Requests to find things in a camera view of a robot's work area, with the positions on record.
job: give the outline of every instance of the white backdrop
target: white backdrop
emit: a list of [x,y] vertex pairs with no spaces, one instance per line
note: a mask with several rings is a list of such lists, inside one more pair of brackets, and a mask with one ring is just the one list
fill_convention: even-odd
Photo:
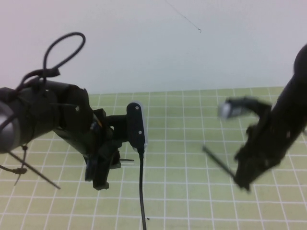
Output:
[[[54,80],[90,93],[284,86],[307,43],[306,9],[306,0],[1,0],[1,86],[41,68],[72,31],[86,45]],[[48,66],[79,42],[62,42]]]

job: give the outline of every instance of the black wire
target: black wire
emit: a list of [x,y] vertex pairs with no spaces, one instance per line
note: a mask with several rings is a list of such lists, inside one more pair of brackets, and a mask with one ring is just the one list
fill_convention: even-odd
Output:
[[143,230],[146,230],[146,217],[145,217],[145,208],[144,208],[144,199],[143,199],[143,168],[144,168],[144,153],[139,152],[140,155],[140,180],[139,180],[139,192],[140,192],[140,205],[141,205],[141,216],[142,216],[142,225]]
[[11,151],[7,151],[8,154],[10,154],[13,158],[15,158],[17,161],[19,161],[20,163],[24,164],[26,167],[28,167],[30,170],[32,170],[34,173],[36,173],[37,175],[39,175],[40,177],[42,177],[44,180],[46,180],[48,183],[52,184],[53,186],[55,186],[58,189],[61,189],[59,186],[57,186],[55,183],[53,183],[50,179],[48,179],[47,177],[45,177],[43,174],[41,174],[38,170],[36,170],[35,168],[33,168],[33,166],[31,166],[30,164],[28,164],[27,162],[23,161],[22,159],[20,159],[19,157],[17,157],[14,153],[12,153]]

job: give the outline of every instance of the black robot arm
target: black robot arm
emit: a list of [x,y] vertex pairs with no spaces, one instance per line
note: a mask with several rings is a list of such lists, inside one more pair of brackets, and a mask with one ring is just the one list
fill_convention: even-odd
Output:
[[[80,47],[58,65],[47,69],[47,57],[52,47],[74,35],[82,37]],[[19,174],[20,177],[26,172],[26,166],[60,188],[25,161],[26,145],[54,131],[83,155],[86,163],[85,181],[92,181],[96,190],[108,189],[109,170],[121,167],[119,148],[122,143],[128,142],[140,156],[140,203],[143,229],[146,229],[142,173],[147,131],[142,104],[131,102],[127,105],[126,114],[107,116],[103,108],[93,110],[90,107],[85,89],[47,80],[58,76],[59,67],[72,59],[84,43],[85,36],[81,33],[59,38],[47,50],[42,69],[28,73],[16,89],[0,89],[0,153],[8,153],[22,163],[18,169],[0,168]],[[20,146],[24,149],[23,159],[12,153]]]
[[256,124],[248,126],[248,139],[237,151],[236,173],[232,173],[207,147],[203,151],[219,164],[241,188],[278,166],[307,125],[307,45],[297,54],[294,74],[275,105],[253,97],[228,98],[218,107],[218,116],[229,119],[255,113]]

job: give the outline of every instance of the table surface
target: table surface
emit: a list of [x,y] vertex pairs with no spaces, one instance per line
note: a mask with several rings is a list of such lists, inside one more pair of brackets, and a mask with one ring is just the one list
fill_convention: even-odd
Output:
[[[282,164],[252,186],[251,194],[202,153],[205,144],[233,169],[233,156],[246,141],[253,116],[220,121],[217,105],[228,96],[253,95],[276,101],[282,88],[91,95],[92,108],[125,114],[132,100],[144,105],[149,144],[145,153],[144,202],[149,230],[303,230],[307,229],[307,145],[303,136]],[[139,157],[124,144],[122,163],[111,170],[110,188],[96,191],[84,181],[85,164],[75,149],[54,133],[29,145],[27,162],[61,190],[32,172],[0,172],[0,230],[141,229]],[[16,153],[22,156],[21,149]],[[19,163],[0,155],[0,163]]]

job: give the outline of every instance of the cylindrical motor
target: cylindrical motor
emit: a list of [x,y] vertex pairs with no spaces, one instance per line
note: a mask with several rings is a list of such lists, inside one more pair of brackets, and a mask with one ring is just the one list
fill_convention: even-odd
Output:
[[59,126],[59,109],[55,105],[57,98],[53,92],[45,91],[37,97],[36,91],[25,88],[18,96],[9,99],[5,95],[11,92],[13,90],[8,88],[0,89],[0,124],[15,115],[0,130],[0,153],[12,151]]

